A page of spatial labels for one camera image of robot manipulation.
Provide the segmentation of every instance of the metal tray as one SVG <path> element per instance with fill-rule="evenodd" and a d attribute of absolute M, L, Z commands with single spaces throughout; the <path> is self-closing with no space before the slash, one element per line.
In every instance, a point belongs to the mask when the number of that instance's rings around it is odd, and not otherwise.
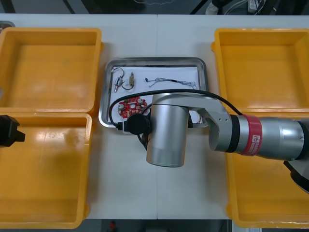
<path fill-rule="evenodd" d="M 114 67 L 197 67 L 198 72 L 198 89 L 208 91 L 208 80 L 206 73 L 206 64 L 199 58 L 196 57 L 146 57 L 146 58 L 119 58 L 111 60 L 105 69 L 105 76 L 103 81 L 103 90 L 100 101 L 99 110 L 99 121 L 100 123 L 108 128 L 114 128 L 108 121 L 108 110 L 110 107 L 111 91 L 113 87 L 112 69 Z M 206 127 L 207 123 L 194 123 L 193 127 L 202 128 Z"/>
<path fill-rule="evenodd" d="M 0 21 L 0 28 L 14 28 L 15 24 L 10 21 Z"/>

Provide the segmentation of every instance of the yellow plastic tray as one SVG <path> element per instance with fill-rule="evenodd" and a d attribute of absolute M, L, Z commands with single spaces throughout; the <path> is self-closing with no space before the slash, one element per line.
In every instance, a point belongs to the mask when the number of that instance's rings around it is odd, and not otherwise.
<path fill-rule="evenodd" d="M 294 119 L 309 114 L 255 113 Z M 240 227 L 309 228 L 309 194 L 290 177 L 282 160 L 225 154 L 227 215 Z"/>
<path fill-rule="evenodd" d="M 218 29 L 212 49 L 220 93 L 240 111 L 309 118 L 308 30 Z M 283 161 L 226 154 L 226 166 L 227 214 L 237 225 L 309 228 L 309 195 Z"/>
<path fill-rule="evenodd" d="M 25 142 L 0 149 L 0 228 L 76 228 L 85 217 L 92 119 L 2 113 Z"/>
<path fill-rule="evenodd" d="M 243 112 L 309 112 L 307 29 L 218 29 L 221 96 Z"/>
<path fill-rule="evenodd" d="M 99 29 L 7 28 L 0 36 L 0 112 L 92 112 Z"/>

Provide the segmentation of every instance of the table surface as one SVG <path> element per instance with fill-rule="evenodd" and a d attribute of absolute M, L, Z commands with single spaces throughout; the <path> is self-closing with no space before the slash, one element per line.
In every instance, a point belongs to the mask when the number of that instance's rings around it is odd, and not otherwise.
<path fill-rule="evenodd" d="M 218 93 L 211 51 L 217 28 L 308 28 L 309 16 L 0 14 L 17 27 L 93 27 L 102 30 L 101 69 L 112 58 L 198 57 Z M 136 136 L 99 124 L 89 169 L 88 218 L 227 218 L 225 157 L 208 145 L 207 129 L 189 129 L 185 164 L 156 167 Z"/>

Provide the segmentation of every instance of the silver cylinder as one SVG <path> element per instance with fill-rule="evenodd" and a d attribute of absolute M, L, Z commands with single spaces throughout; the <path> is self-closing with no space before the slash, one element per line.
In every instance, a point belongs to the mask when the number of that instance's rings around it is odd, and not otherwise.
<path fill-rule="evenodd" d="M 244 116 L 238 116 L 240 125 L 239 144 L 241 153 L 248 141 L 249 126 Z M 262 143 L 258 156 L 275 160 L 296 159 L 304 145 L 304 133 L 300 124 L 291 119 L 261 117 Z"/>
<path fill-rule="evenodd" d="M 189 109 L 172 105 L 152 105 L 152 132 L 147 147 L 147 162 L 163 167 L 184 163 Z"/>

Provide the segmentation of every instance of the gray wire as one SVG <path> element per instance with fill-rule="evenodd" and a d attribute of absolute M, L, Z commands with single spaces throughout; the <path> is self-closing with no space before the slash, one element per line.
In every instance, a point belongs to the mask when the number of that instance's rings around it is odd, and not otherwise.
<path fill-rule="evenodd" d="M 194 81 L 191 81 L 191 82 L 188 82 L 188 81 L 178 81 L 178 80 L 166 79 L 166 78 L 160 78 L 160 77 L 157 77 L 155 80 L 148 80 L 148 78 L 145 78 L 145 80 L 146 80 L 146 82 L 153 82 L 153 84 L 150 85 L 149 87 L 152 87 L 156 83 L 159 83 L 159 82 L 171 81 L 171 82 L 179 83 L 179 84 L 184 85 L 184 86 L 190 86 L 190 87 L 192 87 L 192 89 L 196 89 L 197 88 L 197 85 L 195 84 Z"/>

